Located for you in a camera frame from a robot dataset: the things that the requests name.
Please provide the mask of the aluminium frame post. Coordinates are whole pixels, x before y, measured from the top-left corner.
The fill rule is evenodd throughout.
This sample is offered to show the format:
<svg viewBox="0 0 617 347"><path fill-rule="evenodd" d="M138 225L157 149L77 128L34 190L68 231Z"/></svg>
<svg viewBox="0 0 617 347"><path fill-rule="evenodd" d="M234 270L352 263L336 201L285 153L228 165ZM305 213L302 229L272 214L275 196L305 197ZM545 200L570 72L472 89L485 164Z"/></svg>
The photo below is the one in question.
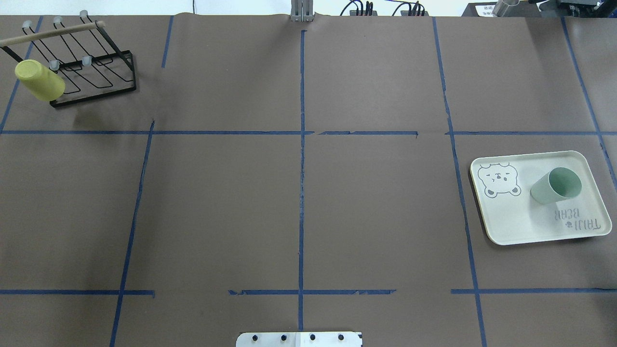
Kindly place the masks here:
<svg viewBox="0 0 617 347"><path fill-rule="evenodd" d="M293 23L309 23L315 18L313 0L291 0L290 18Z"/></svg>

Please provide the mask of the light green cup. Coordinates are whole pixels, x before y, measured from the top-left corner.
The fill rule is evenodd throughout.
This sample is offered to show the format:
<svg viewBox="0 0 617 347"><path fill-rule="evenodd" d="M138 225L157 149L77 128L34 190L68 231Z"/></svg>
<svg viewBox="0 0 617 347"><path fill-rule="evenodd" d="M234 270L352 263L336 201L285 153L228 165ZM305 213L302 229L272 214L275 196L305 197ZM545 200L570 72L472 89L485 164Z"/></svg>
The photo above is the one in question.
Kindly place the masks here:
<svg viewBox="0 0 617 347"><path fill-rule="evenodd" d="M540 204L570 200L580 195L582 181L571 169L557 167L547 172L530 189L531 197Z"/></svg>

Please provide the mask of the steel cylinder cup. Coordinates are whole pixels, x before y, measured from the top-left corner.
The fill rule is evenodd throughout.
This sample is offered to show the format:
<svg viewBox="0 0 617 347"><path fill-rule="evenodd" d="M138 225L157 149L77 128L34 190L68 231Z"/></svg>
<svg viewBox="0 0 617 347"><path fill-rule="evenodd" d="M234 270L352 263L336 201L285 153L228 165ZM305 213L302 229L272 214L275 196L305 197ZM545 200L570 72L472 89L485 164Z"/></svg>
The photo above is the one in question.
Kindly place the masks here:
<svg viewBox="0 0 617 347"><path fill-rule="evenodd" d="M494 17L513 17L520 0L497 0L493 6Z"/></svg>

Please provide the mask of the yellow cup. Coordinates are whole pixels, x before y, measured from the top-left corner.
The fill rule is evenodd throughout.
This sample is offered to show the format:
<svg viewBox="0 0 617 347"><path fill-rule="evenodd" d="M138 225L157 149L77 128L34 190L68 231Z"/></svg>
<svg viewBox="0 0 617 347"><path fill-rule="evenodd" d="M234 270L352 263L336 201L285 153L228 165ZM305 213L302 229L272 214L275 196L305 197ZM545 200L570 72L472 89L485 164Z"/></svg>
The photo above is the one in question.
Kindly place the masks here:
<svg viewBox="0 0 617 347"><path fill-rule="evenodd" d="M66 84L61 77L33 59L18 62L14 68L14 74L40 101L55 101L66 90Z"/></svg>

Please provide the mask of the pale green bear tray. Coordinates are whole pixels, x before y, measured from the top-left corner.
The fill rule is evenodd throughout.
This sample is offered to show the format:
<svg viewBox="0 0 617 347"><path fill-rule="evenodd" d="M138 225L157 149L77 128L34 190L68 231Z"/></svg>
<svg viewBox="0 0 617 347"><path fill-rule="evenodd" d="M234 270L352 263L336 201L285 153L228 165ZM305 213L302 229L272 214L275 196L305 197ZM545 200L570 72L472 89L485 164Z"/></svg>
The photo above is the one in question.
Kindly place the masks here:
<svg viewBox="0 0 617 347"><path fill-rule="evenodd" d="M557 167L582 181L576 198L536 202L530 189ZM498 245L608 235L612 222L588 161L577 151L476 158L469 168L489 239Z"/></svg>

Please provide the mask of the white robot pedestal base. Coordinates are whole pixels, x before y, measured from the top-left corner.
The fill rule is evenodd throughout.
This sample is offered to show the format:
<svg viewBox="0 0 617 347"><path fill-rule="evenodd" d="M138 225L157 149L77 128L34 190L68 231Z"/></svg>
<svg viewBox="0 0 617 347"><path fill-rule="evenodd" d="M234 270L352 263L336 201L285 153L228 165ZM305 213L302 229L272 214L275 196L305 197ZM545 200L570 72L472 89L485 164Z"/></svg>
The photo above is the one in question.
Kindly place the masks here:
<svg viewBox="0 0 617 347"><path fill-rule="evenodd" d="M361 332L251 332L242 333L237 347L363 347Z"/></svg>

